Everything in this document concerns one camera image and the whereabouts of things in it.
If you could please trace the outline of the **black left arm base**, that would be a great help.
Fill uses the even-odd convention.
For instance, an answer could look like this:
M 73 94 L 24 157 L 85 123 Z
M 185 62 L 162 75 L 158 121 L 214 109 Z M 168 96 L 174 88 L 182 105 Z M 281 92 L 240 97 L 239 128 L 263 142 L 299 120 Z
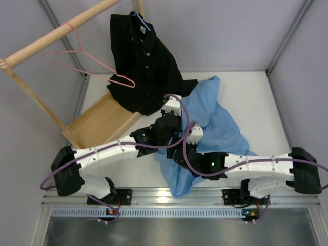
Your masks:
M 132 199 L 131 189 L 93 189 L 87 194 L 88 205 L 130 205 Z

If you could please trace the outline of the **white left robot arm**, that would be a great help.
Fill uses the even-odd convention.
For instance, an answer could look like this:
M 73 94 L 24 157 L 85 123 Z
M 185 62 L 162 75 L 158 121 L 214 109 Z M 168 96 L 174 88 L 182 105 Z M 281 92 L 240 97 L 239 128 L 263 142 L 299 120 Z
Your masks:
M 51 165 L 55 187 L 59 196 L 75 193 L 92 195 L 104 204 L 116 198 L 113 181 L 108 177 L 96 177 L 90 170 L 110 163 L 137 159 L 166 147 L 171 139 L 181 132 L 181 117 L 163 112 L 155 123 L 108 144 L 74 150 L 62 147 Z

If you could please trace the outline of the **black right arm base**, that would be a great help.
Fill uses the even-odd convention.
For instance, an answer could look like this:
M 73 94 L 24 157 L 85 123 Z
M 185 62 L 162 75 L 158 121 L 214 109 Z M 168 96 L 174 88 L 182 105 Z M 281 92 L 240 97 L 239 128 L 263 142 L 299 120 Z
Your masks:
M 269 200 L 268 197 L 252 197 L 248 191 L 242 191 L 241 189 L 223 189 L 222 196 L 226 206 L 234 206 L 236 208 L 266 205 Z

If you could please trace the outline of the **light blue shirt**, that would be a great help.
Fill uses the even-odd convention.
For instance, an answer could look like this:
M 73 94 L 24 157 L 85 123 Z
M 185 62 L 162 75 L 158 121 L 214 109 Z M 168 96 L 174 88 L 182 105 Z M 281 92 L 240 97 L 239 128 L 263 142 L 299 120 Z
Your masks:
M 199 81 L 191 94 L 183 99 L 190 121 L 195 121 L 203 129 L 197 151 L 256 156 L 230 113 L 217 102 L 219 87 L 220 78 L 213 76 Z M 204 181 L 174 160 L 167 159 L 165 149 L 156 152 L 154 158 L 159 162 L 161 173 L 174 197 L 186 195 L 192 186 Z

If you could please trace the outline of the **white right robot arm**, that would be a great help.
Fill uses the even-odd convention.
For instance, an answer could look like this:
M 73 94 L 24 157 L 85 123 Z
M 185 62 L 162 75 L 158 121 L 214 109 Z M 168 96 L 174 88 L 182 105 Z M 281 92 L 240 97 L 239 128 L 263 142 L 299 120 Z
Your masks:
M 316 195 L 322 192 L 316 159 L 305 149 L 271 157 L 237 155 L 226 152 L 198 153 L 196 144 L 168 149 L 167 158 L 193 177 L 208 180 L 240 179 L 239 199 L 251 203 L 272 193 L 294 190 Z

